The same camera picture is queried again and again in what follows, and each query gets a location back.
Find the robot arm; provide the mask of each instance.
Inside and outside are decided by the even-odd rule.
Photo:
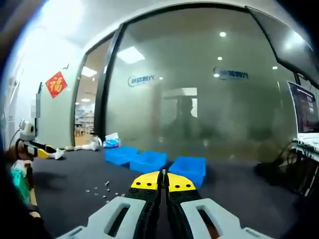
[[[32,157],[49,158],[51,154],[56,153],[56,150],[50,145],[35,141],[35,130],[32,123],[22,120],[19,127],[20,135],[15,144],[16,154],[19,141],[23,141],[25,152]]]
[[[153,172],[134,180],[125,197],[116,197],[58,239],[151,239],[159,219],[163,174]],[[168,221],[179,239],[271,239],[240,226],[239,219],[211,199],[203,199],[185,177],[164,176]]]

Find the ceiling light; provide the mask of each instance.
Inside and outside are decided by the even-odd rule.
[[[118,57],[120,57],[123,61],[125,61],[128,64],[132,64],[141,60],[145,60],[144,56],[133,46],[120,51],[117,54]]]
[[[82,73],[81,73],[81,74],[82,74],[83,76],[92,77],[92,76],[94,76],[96,73],[97,73],[97,71],[92,70],[92,69],[90,69],[90,68],[84,66],[83,69],[82,69]]]

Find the company logo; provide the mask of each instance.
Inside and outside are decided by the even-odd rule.
[[[218,67],[213,69],[214,74],[219,74],[220,80],[247,78],[248,73],[234,70],[221,70]]]
[[[154,80],[154,75],[141,76],[141,77],[131,76],[128,79],[128,84],[130,87],[134,87],[139,84],[144,84],[150,80]]]

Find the green object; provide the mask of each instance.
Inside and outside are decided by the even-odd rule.
[[[12,170],[13,184],[18,189],[21,199],[24,203],[30,202],[30,191],[26,184],[22,170]]]

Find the desk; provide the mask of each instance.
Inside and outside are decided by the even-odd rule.
[[[54,237],[79,225],[100,209],[115,193],[125,193],[140,175],[127,167],[104,161],[103,150],[66,152],[65,160],[34,160],[35,195],[47,229]],[[241,226],[250,227],[273,238],[279,238],[298,218],[296,194],[272,187],[256,176],[252,162],[207,162],[206,177],[199,192],[238,216]],[[111,191],[104,183],[110,181]],[[158,238],[171,239],[162,193]]]
[[[300,145],[293,146],[291,150],[295,150],[297,155],[296,163],[300,164],[300,161],[302,158],[306,160],[306,168],[304,170],[304,178],[302,180],[302,183],[299,188],[299,192],[307,196],[309,191],[311,190],[311,187],[313,185],[313,182],[317,176],[317,171],[319,167],[319,154],[315,152],[310,152],[304,147]]]

